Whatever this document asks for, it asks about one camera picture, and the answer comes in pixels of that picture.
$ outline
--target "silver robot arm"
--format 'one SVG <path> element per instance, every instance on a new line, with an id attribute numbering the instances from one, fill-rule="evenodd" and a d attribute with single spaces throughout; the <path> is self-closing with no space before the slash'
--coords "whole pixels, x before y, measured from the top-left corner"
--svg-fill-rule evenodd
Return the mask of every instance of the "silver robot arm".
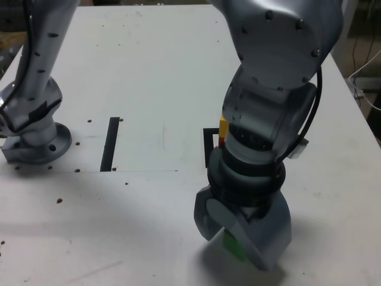
<path id="1" fill-rule="evenodd" d="M 70 131 L 55 123 L 62 93 L 50 77 L 79 0 L 23 0 L 27 39 L 15 81 L 0 92 L 2 151 L 9 162 L 46 163 L 63 155 Z"/>
<path id="2" fill-rule="evenodd" d="M 194 218 L 205 239 L 224 228 L 258 269 L 269 270 L 291 241 L 283 160 L 316 114 L 320 66 L 342 13 L 336 0 L 211 2 L 226 18 L 241 66 L 222 107 L 229 131 L 210 156 L 210 185 L 196 196 Z M 309 82 L 315 73 L 317 87 Z"/>

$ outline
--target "table surface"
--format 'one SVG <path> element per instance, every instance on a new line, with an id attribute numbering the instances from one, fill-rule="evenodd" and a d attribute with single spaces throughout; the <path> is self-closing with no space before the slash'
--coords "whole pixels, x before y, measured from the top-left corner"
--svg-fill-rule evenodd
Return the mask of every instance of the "table surface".
<path id="1" fill-rule="evenodd" d="M 18 171 L 0 156 L 0 285 L 380 285 L 381 152 L 331 56 L 310 144 L 285 161 L 279 265 L 260 272 L 199 234 L 203 128 L 238 66 L 209 5 L 78 8 L 52 72 L 73 145 Z M 124 119 L 117 171 L 101 173 L 110 117 Z"/>

